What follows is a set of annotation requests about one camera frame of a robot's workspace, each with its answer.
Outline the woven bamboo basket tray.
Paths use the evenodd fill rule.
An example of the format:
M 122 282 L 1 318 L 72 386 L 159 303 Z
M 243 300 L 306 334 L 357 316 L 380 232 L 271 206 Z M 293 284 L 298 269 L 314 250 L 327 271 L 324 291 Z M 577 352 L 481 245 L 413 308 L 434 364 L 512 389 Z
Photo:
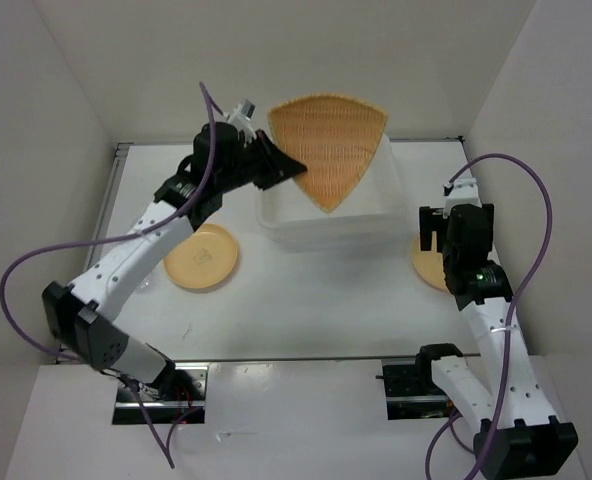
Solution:
M 326 214 L 362 180 L 388 118 L 381 107 L 338 93 L 297 97 L 267 112 L 274 143 L 307 168 L 296 184 Z

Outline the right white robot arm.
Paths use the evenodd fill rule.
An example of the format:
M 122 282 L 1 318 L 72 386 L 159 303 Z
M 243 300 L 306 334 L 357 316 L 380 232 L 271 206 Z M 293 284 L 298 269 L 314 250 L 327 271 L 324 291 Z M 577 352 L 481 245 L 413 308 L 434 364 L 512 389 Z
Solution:
M 437 249 L 448 291 L 469 326 L 487 381 L 471 373 L 452 344 L 421 348 L 414 381 L 442 390 L 472 430 L 474 469 L 486 479 L 524 479 L 559 472 L 578 444 L 533 369 L 513 304 L 516 295 L 493 261 L 494 207 L 460 204 L 419 210 L 423 251 Z

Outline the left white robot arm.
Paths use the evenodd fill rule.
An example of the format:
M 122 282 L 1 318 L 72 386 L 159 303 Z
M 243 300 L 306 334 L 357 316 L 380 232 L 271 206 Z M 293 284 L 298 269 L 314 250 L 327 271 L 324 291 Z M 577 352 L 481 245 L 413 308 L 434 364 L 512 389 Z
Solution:
M 163 258 L 221 208 L 226 193 L 247 184 L 267 190 L 306 170 L 261 130 L 247 139 L 225 122 L 204 125 L 126 240 L 69 284 L 52 282 L 43 290 L 52 334 L 94 370 L 139 383 L 152 399 L 191 389 L 173 360 L 130 337 L 116 319 Z

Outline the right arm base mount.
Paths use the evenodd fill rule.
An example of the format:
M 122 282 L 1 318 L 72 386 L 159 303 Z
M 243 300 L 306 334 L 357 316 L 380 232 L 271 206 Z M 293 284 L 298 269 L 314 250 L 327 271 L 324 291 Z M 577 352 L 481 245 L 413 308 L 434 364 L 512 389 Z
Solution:
M 381 364 L 376 379 L 383 386 L 390 421 L 447 418 L 455 410 L 452 400 L 423 376 L 414 358 L 384 359 Z

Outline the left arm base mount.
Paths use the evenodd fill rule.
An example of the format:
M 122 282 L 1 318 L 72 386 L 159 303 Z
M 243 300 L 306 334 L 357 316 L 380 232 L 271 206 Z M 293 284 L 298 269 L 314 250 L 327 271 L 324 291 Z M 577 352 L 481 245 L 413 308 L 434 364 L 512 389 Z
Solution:
M 181 362 L 177 368 L 190 379 L 191 385 L 173 387 L 170 393 L 159 395 L 155 390 L 139 383 L 133 391 L 120 382 L 113 407 L 112 424 L 118 426 L 145 425 L 140 403 L 150 415 L 154 425 L 203 424 L 206 414 L 206 393 L 209 364 Z

